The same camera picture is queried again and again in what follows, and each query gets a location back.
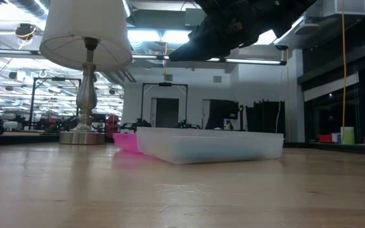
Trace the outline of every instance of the door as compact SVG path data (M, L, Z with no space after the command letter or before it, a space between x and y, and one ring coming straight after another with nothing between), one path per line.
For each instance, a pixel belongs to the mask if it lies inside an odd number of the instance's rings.
M173 128L178 125L179 100L157 98L156 127Z

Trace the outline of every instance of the desk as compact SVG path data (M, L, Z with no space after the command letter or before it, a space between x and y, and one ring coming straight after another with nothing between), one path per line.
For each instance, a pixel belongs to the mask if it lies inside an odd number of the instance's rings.
M365 155L172 165L110 144L0 146L3 227L365 227Z

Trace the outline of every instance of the red object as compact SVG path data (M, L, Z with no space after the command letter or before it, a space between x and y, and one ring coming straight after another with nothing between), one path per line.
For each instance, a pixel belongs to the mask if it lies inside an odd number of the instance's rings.
M332 135L323 135L319 136L320 143L331 143L332 142Z
M117 115L106 119L106 136L113 137L113 133L119 132L119 118Z

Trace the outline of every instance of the computer monitor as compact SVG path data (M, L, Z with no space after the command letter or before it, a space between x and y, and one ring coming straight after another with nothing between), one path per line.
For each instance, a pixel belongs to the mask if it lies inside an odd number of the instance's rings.
M93 123L105 123L106 122L106 114L93 113L91 116L94 118Z

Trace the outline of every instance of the pink object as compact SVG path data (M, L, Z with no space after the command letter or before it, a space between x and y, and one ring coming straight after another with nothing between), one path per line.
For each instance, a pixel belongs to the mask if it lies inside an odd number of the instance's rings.
M141 153L138 149L136 134L114 133L113 140L115 141L115 146L121 148L122 151Z

